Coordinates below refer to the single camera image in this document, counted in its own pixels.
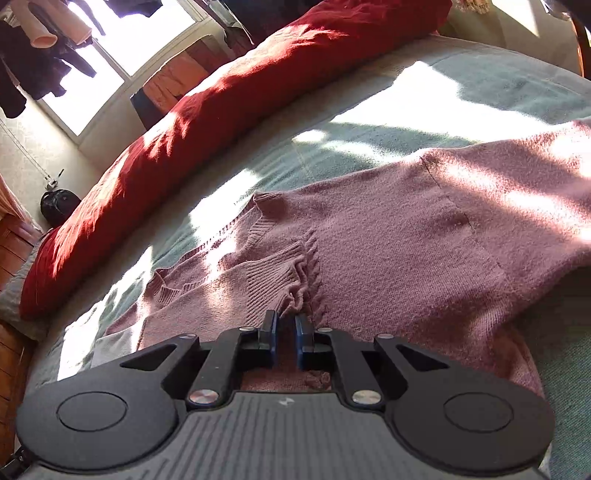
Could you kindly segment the black bag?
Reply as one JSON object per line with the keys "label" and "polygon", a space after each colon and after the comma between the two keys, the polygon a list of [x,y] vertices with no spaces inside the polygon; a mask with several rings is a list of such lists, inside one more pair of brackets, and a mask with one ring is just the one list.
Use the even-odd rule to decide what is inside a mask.
{"label": "black bag", "polygon": [[40,199],[40,212],[51,228],[63,225],[81,203],[74,192],[58,187],[63,172],[61,170],[55,178],[47,178],[45,192]]}

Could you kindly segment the grey pillow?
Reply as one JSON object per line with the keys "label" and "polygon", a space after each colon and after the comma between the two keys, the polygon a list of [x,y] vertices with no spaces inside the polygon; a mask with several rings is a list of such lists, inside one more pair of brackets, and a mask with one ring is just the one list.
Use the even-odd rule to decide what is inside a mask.
{"label": "grey pillow", "polygon": [[32,341],[42,342],[48,333],[49,325],[45,320],[25,321],[20,315],[21,295],[25,279],[36,259],[43,239],[40,239],[33,247],[31,253],[12,277],[3,287],[0,293],[0,317],[8,325],[14,327]]}

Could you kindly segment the wooden headboard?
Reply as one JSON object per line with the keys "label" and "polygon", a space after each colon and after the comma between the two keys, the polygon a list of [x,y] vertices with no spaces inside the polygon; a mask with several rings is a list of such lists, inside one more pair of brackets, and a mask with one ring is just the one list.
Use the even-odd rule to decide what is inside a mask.
{"label": "wooden headboard", "polygon": [[[1,290],[15,278],[18,269],[40,238],[34,228],[19,218],[1,218]],[[34,342],[1,319],[1,463],[14,451],[15,418],[21,404]]]}

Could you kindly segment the green plaid bed blanket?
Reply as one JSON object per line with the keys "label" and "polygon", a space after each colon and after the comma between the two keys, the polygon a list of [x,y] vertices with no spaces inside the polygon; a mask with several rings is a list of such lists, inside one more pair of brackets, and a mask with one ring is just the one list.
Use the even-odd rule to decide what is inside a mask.
{"label": "green plaid bed blanket", "polygon": [[433,37],[305,95],[202,167],[52,318],[26,388],[131,347],[107,328],[150,275],[228,223],[256,191],[290,190],[431,147],[512,139],[590,113],[587,81],[484,44]]}

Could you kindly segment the wooden chair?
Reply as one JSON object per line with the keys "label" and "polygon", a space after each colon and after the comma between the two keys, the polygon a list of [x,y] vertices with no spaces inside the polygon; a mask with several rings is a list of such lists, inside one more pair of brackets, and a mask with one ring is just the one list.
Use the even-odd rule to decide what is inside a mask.
{"label": "wooden chair", "polygon": [[581,76],[587,80],[591,79],[591,49],[589,32],[583,23],[570,13],[570,20],[573,25],[578,42],[578,58]]}

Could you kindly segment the orange hanging cloth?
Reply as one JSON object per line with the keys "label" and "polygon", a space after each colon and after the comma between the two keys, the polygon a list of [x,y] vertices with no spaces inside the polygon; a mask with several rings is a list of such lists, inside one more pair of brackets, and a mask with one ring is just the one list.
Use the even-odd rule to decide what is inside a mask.
{"label": "orange hanging cloth", "polygon": [[130,97],[146,130],[222,65],[235,59],[212,35],[205,35],[166,60]]}

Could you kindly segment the pink and white sweater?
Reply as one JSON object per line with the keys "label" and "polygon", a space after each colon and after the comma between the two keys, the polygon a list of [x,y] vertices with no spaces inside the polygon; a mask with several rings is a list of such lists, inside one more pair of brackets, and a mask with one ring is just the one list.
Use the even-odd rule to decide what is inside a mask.
{"label": "pink and white sweater", "polygon": [[96,364],[267,311],[361,340],[391,333],[535,392],[512,325],[590,261],[590,122],[423,150],[296,190],[256,193],[214,238],[157,269]]}

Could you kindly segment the red duvet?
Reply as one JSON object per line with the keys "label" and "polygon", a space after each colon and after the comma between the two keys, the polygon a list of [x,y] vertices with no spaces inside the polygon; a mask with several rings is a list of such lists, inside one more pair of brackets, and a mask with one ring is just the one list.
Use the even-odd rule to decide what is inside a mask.
{"label": "red duvet", "polygon": [[322,1],[218,68],[130,144],[43,239],[19,315],[57,311],[198,166],[298,97],[437,31],[449,0]]}

